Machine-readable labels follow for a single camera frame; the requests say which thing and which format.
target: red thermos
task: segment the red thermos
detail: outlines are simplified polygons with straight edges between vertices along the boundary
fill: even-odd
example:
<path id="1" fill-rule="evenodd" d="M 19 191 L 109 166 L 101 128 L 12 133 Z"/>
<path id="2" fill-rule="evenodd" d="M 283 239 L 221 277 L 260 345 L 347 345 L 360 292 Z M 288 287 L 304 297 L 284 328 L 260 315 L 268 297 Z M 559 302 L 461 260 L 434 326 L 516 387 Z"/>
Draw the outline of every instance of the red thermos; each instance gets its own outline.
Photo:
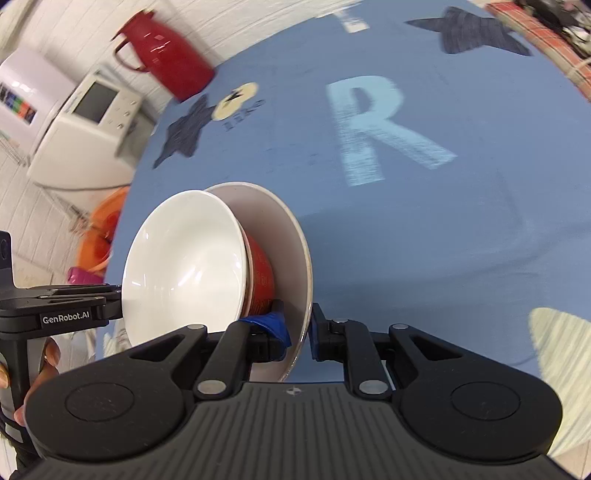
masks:
<path id="1" fill-rule="evenodd" d="M 171 28 L 153 19 L 154 11 L 136 13 L 117 32 L 127 38 L 114 52 L 117 61 L 135 72 L 150 72 L 179 101 L 201 92 L 215 72 L 193 46 Z M 144 65 L 133 68 L 120 57 L 128 42 Z"/>

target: bowl rim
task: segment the bowl rim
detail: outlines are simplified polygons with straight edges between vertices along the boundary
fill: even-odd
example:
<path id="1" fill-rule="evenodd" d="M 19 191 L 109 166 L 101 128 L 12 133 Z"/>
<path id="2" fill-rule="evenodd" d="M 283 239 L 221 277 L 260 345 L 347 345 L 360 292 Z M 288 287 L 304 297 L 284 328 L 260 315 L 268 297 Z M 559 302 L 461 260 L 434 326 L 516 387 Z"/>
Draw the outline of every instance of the bowl rim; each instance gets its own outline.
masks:
<path id="1" fill-rule="evenodd" d="M 244 240 L 244 247 L 246 248 L 246 263 L 248 265 L 248 273 L 246 274 L 246 289 L 244 290 L 244 301 L 242 302 L 242 311 L 240 313 L 240 317 L 248 316 L 248 312 L 251 309 L 252 305 L 252 295 L 254 293 L 255 288 L 255 278 L 254 278 L 254 262 L 252 259 L 252 250 L 251 244 L 246 236 L 246 232 L 244 228 L 242 228 L 242 224 L 238 222 L 240 225 L 240 231 L 242 232 L 242 238 Z"/>
<path id="2" fill-rule="evenodd" d="M 300 223 L 298 222 L 296 216 L 293 212 L 289 209 L 289 207 L 281 200 L 277 195 L 275 195 L 272 191 L 267 190 L 265 187 L 257 185 L 255 183 L 250 183 L 247 181 L 227 181 L 225 183 L 217 183 L 205 189 L 206 192 L 211 192 L 212 189 L 217 189 L 220 187 L 247 187 L 253 190 L 257 190 L 264 195 L 270 197 L 275 203 L 283 208 L 283 211 L 289 217 L 291 223 L 294 225 L 295 230 L 300 237 L 301 245 L 304 249 L 304 257 L 306 258 L 306 274 L 307 274 L 307 292 L 306 292 L 306 309 L 304 311 L 305 319 L 304 324 L 302 325 L 302 330 L 300 331 L 300 336 L 298 338 L 298 342 L 295 345 L 295 353 L 294 353 L 294 360 L 289 364 L 288 368 L 286 369 L 285 373 L 280 378 L 280 382 L 284 381 L 287 376 L 291 373 L 294 368 L 295 362 L 297 358 L 300 356 L 300 352 L 302 346 L 304 345 L 304 341 L 306 339 L 306 334 L 308 332 L 308 327 L 310 325 L 310 316 L 312 313 L 312 302 L 313 302 L 313 293 L 314 293 L 314 275 L 312 272 L 312 260 L 310 256 L 310 248 L 308 247 L 308 242 L 306 237 L 304 236 L 304 231 L 301 229 Z"/>
<path id="3" fill-rule="evenodd" d="M 248 275 L 248 257 L 246 254 L 246 246 L 244 245 L 244 240 L 242 237 L 242 232 L 241 232 L 241 226 L 240 223 L 238 222 L 237 218 L 235 217 L 234 213 L 232 212 L 232 210 L 230 209 L 230 207 L 228 205 L 226 205 L 226 203 L 219 197 L 215 196 L 212 193 L 206 192 L 205 190 L 183 190 L 182 192 L 178 192 L 175 193 L 174 195 L 168 197 L 167 199 L 165 199 L 164 201 L 162 201 L 161 203 L 158 204 L 158 206 L 152 210 L 152 212 L 146 217 L 146 219 L 143 221 L 142 225 L 139 227 L 137 233 L 135 234 L 134 240 L 131 242 L 131 246 L 129 247 L 129 251 L 127 253 L 127 258 L 125 259 L 125 267 L 123 270 L 123 279 L 121 282 L 121 300 L 122 300 L 122 310 L 125 310 L 125 285 L 128 283 L 125 281 L 126 277 L 127 277 L 127 273 L 128 273 L 128 265 L 129 265 L 129 258 L 131 256 L 131 252 L 134 249 L 134 246 L 136 244 L 136 242 L 138 242 L 139 240 L 139 234 L 142 231 L 142 229 L 144 228 L 144 226 L 151 220 L 154 221 L 154 218 L 156 215 L 159 215 L 160 213 L 158 212 L 158 210 L 165 204 L 167 203 L 171 203 L 173 201 L 173 199 L 178 200 L 179 197 L 183 197 L 183 196 L 194 196 L 194 197 L 198 197 L 198 196 L 207 196 L 207 197 L 212 197 L 215 199 L 215 202 L 218 203 L 221 207 L 222 210 L 224 210 L 227 214 L 228 214 L 228 218 L 230 219 L 230 221 L 233 223 L 234 225 L 234 230 L 236 233 L 236 237 L 239 238 L 241 244 L 242 244 L 242 249 L 241 249 L 241 264 L 243 265 L 242 267 L 242 278 L 241 278 L 241 292 L 240 292 L 240 300 L 239 300 L 239 305 L 237 307 L 237 311 L 235 314 L 235 318 L 229 322 L 228 324 L 235 322 L 236 320 L 238 320 L 241 316 L 242 313 L 242 306 L 244 303 L 244 295 L 246 292 L 246 276 Z M 125 322 L 125 312 L 122 311 L 123 313 L 123 319 Z"/>

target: human hand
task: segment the human hand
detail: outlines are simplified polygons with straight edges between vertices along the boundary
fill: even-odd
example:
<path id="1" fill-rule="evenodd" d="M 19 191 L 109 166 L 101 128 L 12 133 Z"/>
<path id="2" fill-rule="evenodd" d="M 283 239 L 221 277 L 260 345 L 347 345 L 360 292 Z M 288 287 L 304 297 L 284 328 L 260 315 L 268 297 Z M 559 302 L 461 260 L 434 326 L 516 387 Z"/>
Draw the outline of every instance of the human hand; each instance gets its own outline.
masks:
<path id="1" fill-rule="evenodd" d="M 60 348 L 53 338 L 47 339 L 45 344 L 45 361 L 43 369 L 39 373 L 37 379 L 31 385 L 31 388 L 25 395 L 24 404 L 14 412 L 14 421 L 17 422 L 21 427 L 25 426 L 25 407 L 27 406 L 27 400 L 31 393 L 39 388 L 40 385 L 46 381 L 59 375 L 57 371 L 57 364 L 60 362 Z M 10 376 L 4 365 L 0 364 L 0 388 L 8 388 L 10 386 Z"/>

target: star pattern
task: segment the star pattern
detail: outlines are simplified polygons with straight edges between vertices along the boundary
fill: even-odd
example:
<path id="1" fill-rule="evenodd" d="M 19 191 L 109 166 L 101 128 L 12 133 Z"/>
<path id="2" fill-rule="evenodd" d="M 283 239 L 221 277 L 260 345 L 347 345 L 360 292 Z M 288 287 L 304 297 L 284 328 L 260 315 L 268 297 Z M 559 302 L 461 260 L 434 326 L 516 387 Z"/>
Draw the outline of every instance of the star pattern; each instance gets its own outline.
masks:
<path id="1" fill-rule="evenodd" d="M 496 18 L 481 18 L 458 7 L 448 7 L 442 18 L 421 18 L 406 23 L 441 33 L 441 47 L 445 53 L 461 53 L 488 45 L 519 55 L 531 55 L 529 49 L 511 37 L 510 30 Z"/>
<path id="2" fill-rule="evenodd" d="M 167 138 L 160 156 L 152 168 L 157 168 L 174 153 L 192 157 L 197 150 L 201 130 L 212 120 L 215 106 L 207 106 L 207 94 L 201 95 L 188 114 L 172 123 L 167 130 Z"/>

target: blue tablecloth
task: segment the blue tablecloth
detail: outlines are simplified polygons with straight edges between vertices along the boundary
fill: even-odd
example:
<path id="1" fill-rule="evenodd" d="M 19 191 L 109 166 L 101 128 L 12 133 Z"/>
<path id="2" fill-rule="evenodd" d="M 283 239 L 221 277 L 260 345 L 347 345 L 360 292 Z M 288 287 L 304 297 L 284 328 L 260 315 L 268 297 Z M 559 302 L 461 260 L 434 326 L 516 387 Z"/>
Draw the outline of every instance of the blue tablecloth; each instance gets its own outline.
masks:
<path id="1" fill-rule="evenodd" d="M 409 323 L 538 375 L 530 311 L 591 318 L 591 110 L 516 34 L 530 56 L 492 46 L 448 54 L 443 32 L 405 23 L 447 8 L 365 0 L 348 14 L 369 28 L 308 20 L 172 101 L 131 186 L 107 280 L 121 282 L 137 230 L 163 200 L 250 181 L 298 217 L 327 317 L 375 331 Z M 206 122 L 193 156 L 153 168 L 174 121 L 250 82 L 256 95 L 238 116 Z M 341 376 L 306 346 L 290 379 Z"/>

